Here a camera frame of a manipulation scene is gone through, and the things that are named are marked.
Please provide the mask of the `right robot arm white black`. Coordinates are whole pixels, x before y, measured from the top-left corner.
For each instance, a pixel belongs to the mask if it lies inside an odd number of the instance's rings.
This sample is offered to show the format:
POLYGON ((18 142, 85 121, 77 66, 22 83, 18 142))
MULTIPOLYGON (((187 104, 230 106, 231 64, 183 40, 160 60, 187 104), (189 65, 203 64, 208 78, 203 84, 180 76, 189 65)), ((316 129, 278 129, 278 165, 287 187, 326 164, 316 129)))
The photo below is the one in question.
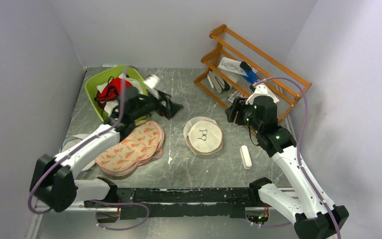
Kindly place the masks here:
POLYGON ((257 96, 247 103, 245 98, 236 98, 225 113, 228 122, 247 126, 256 134, 254 145, 280 167, 298 197, 293 199, 269 179, 262 178, 250 184, 250 203, 272 206, 293 224, 300 239, 341 238, 340 230, 349 212, 345 206, 337 206, 319 186, 300 155, 297 141, 279 125, 273 99, 257 96))

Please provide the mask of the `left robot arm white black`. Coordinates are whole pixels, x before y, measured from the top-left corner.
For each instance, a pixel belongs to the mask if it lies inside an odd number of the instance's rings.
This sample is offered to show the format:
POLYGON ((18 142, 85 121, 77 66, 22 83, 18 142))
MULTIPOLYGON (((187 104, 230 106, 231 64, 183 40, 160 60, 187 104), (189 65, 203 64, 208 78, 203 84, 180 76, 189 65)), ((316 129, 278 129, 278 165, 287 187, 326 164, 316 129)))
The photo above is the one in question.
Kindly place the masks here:
POLYGON ((31 212, 39 213, 32 204, 34 197, 55 212, 80 201, 98 200, 105 207, 115 205, 118 193, 114 183, 107 179, 82 182, 76 179, 78 174, 101 153, 126 139, 135 129, 136 120, 151 113, 171 119, 183 108, 159 90, 151 90, 146 96, 133 87, 123 87, 117 99, 119 108, 92 134, 55 156, 44 154, 37 159, 27 199, 31 212))

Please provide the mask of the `red garment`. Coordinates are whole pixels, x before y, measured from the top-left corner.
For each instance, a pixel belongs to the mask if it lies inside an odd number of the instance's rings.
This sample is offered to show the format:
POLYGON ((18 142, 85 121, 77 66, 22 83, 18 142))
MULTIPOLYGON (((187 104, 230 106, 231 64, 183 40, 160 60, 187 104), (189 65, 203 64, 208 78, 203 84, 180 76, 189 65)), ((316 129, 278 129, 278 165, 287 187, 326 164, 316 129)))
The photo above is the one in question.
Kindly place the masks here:
POLYGON ((116 100, 122 90, 122 79, 120 77, 109 77, 106 83, 98 85, 97 94, 94 98, 96 102, 109 102, 116 100))

